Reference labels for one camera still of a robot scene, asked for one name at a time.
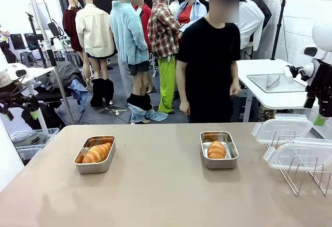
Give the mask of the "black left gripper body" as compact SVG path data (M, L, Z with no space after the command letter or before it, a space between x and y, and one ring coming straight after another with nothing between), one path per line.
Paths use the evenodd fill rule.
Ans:
M1 93L1 113L8 113L9 108L22 108L29 112L35 111L35 95L29 94L24 96L22 94L10 95L9 93Z

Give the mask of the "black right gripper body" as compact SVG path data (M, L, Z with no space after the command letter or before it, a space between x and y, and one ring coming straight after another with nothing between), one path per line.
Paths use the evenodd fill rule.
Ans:
M307 81L307 97L318 100L331 99L331 65L322 61L312 61L314 72Z

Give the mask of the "person's right hand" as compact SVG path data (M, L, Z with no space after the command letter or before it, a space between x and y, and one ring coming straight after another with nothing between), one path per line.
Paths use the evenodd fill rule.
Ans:
M182 111L185 115L190 115L190 104L188 101L181 101L179 106L180 111Z

